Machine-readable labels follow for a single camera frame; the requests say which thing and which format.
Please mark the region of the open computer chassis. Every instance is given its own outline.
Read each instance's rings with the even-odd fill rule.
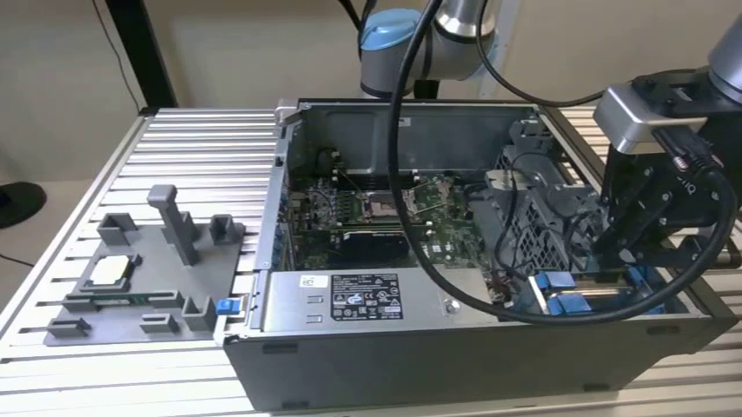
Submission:
[[[306,100],[278,113],[257,279],[243,329],[225,344],[257,409],[610,391],[737,322],[702,279],[649,314],[601,326],[530,326],[470,309],[418,268],[402,233],[387,104]],[[589,314],[664,284],[668,271],[605,271],[590,253],[605,166],[557,109],[409,102],[399,126],[415,237],[470,295],[532,313]]]

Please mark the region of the motherboard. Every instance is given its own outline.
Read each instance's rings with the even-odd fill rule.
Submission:
[[[485,241],[450,173],[415,175],[403,198],[423,250],[445,268],[490,269]],[[393,194],[362,175],[299,181],[291,193],[297,270],[418,266]]]

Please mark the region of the black cable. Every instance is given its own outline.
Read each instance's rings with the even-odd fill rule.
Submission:
[[[532,96],[522,89],[520,89],[516,85],[509,83],[509,80],[505,79],[505,77],[500,74],[496,67],[492,65],[490,59],[488,58],[488,53],[485,52],[485,47],[482,45],[482,23],[484,23],[484,20],[485,20],[485,9],[488,8],[488,2],[489,2],[489,0],[485,0],[482,2],[482,7],[480,8],[480,14],[477,16],[476,43],[477,43],[477,51],[480,52],[480,58],[482,60],[482,65],[485,66],[485,69],[488,70],[488,72],[490,72],[490,75],[498,81],[498,83],[502,84],[502,86],[506,89],[509,89],[509,91],[513,94],[516,94],[518,97],[521,97],[524,100],[529,101],[530,103],[538,104],[541,106],[546,106],[546,107],[580,106],[581,104],[590,103],[590,102],[596,101],[598,98],[601,98],[601,96],[604,95],[602,90],[598,91],[597,93],[593,93],[592,95],[585,96],[582,98],[578,98],[576,100],[558,102],[558,101],[554,101],[554,100],[546,100],[546,99],[540,98],[537,96]]]
[[[131,89],[131,85],[129,85],[129,79],[127,79],[127,73],[125,71],[125,64],[121,61],[121,55],[119,55],[119,51],[117,50],[117,46],[114,45],[114,41],[111,40],[111,34],[109,33],[109,28],[106,28],[106,23],[103,22],[103,17],[102,17],[102,11],[98,8],[98,3],[95,2],[95,0],[91,0],[92,3],[92,7],[95,8],[95,15],[98,16],[98,21],[102,24],[102,28],[103,28],[103,34],[106,35],[106,39],[109,40],[109,45],[111,46],[111,50],[114,51],[114,54],[117,55],[117,62],[119,63],[119,72],[121,72],[121,77],[125,80],[125,85],[127,86],[127,91],[129,91],[129,95],[131,96],[131,100],[135,102],[135,107],[139,113],[139,101],[138,98],[135,97],[135,92]]]
[[[506,222],[502,227],[502,232],[500,233],[498,241],[496,242],[496,261],[498,261],[500,267],[506,271],[508,274],[516,276],[521,281],[528,281],[528,276],[521,274],[521,272],[513,268],[502,260],[502,244],[506,241],[506,237],[510,233],[510,228],[513,227],[513,221],[516,220],[516,212],[518,206],[518,185],[516,182],[516,178],[513,176],[513,169],[510,170],[510,206],[509,206],[509,215],[506,217]]]
[[[338,0],[338,3],[341,3],[341,6],[343,6],[346,14],[350,17],[350,21],[353,22],[357,30],[361,30],[361,19],[358,19],[357,8],[353,7],[353,3],[350,2],[350,0]]]
[[[541,152],[529,151],[529,152],[524,152],[522,154],[518,154],[518,156],[514,158],[513,162],[510,163],[509,169],[510,169],[512,171],[516,170],[516,171],[520,172],[521,175],[524,175],[524,176],[529,176],[529,175],[526,174],[526,172],[524,172],[522,169],[516,168],[516,162],[518,162],[518,160],[521,159],[522,156],[541,156],[541,157],[545,158],[552,164],[554,164],[554,160],[553,160],[546,154],[544,154],[544,153],[541,153]],[[566,222],[566,221],[570,219],[570,217],[569,217],[568,215],[565,215],[565,214],[557,209],[557,207],[554,206],[553,202],[549,201],[549,190],[548,190],[548,192],[544,194],[544,204],[546,205],[546,208],[548,208],[549,210],[552,210],[552,212],[557,215],[557,217],[561,218],[561,220],[562,220],[564,222]]]
[[[565,252],[568,253],[568,259],[570,260],[569,271],[572,271],[572,266],[576,265],[576,258],[572,251],[572,237],[574,236],[576,232],[580,229],[580,224],[593,215],[592,211],[585,211],[582,213],[576,214],[574,218],[572,219],[570,225],[568,227],[568,231],[565,232]]]
[[[11,261],[11,262],[20,263],[22,265],[26,265],[27,267],[34,268],[34,264],[31,262],[22,261],[20,259],[14,258],[12,256],[0,254],[0,258],[6,259],[7,261]]]
[[[512,311],[506,308],[494,306],[490,302],[482,301],[476,297],[472,297],[465,291],[459,289],[438,272],[429,257],[419,245],[418,239],[415,237],[415,230],[411,225],[411,219],[409,214],[407,204],[405,203],[405,198],[402,195],[402,181],[399,177],[399,117],[402,115],[402,97],[405,91],[405,84],[407,83],[407,78],[411,73],[411,66],[418,55],[419,46],[422,44],[426,32],[430,28],[433,19],[438,8],[443,0],[430,0],[426,9],[422,12],[422,16],[413,33],[410,44],[405,52],[402,59],[402,65],[399,69],[399,75],[397,78],[397,84],[393,90],[393,96],[390,99],[390,116],[387,118],[387,168],[389,168],[389,180],[390,180],[390,190],[393,191],[394,206],[397,207],[397,214],[399,216],[402,229],[407,236],[407,241],[415,257],[418,259],[419,266],[426,271],[433,282],[450,294],[457,300],[459,300],[469,307],[482,311],[484,313],[497,315],[504,319],[512,321],[522,321],[524,323],[540,324],[540,325],[584,325],[584,324],[598,324],[609,321],[620,321],[629,319],[636,315],[646,313],[656,306],[666,302],[672,297],[674,297],[686,286],[689,286],[696,279],[701,276],[706,268],[716,262],[717,255],[726,245],[729,234],[734,227],[734,221],[737,217],[737,195],[732,185],[729,184],[728,178],[724,176],[718,169],[709,171],[702,180],[705,180],[712,185],[712,190],[717,191],[720,196],[720,215],[717,226],[712,232],[712,237],[709,238],[709,243],[704,251],[700,253],[696,262],[692,266],[681,273],[681,275],[668,283],[668,285],[650,296],[642,300],[633,303],[630,306],[621,308],[616,311],[608,311],[602,313],[585,314],[585,315],[570,315],[570,316],[550,316],[544,314],[530,314]]]

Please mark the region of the aluminum extrusion table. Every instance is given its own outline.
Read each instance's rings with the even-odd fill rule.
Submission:
[[[605,158],[608,140],[592,108],[564,110]],[[229,213],[247,226],[234,294],[253,283],[275,146],[274,110],[165,109],[141,117],[92,183],[58,237],[0,314],[0,415],[253,414],[233,367],[213,341],[46,347],[43,330],[99,244],[95,226],[109,212],[157,222],[150,187],[171,183],[197,222]],[[742,232],[734,238],[742,246]],[[706,281],[742,315],[742,272]],[[618,393],[335,412],[333,416],[742,415],[742,325],[696,355],[666,358]]]

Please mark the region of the warning label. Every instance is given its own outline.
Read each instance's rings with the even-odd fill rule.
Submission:
[[[334,275],[331,298],[331,317],[337,321],[402,318],[402,292],[397,274]]]

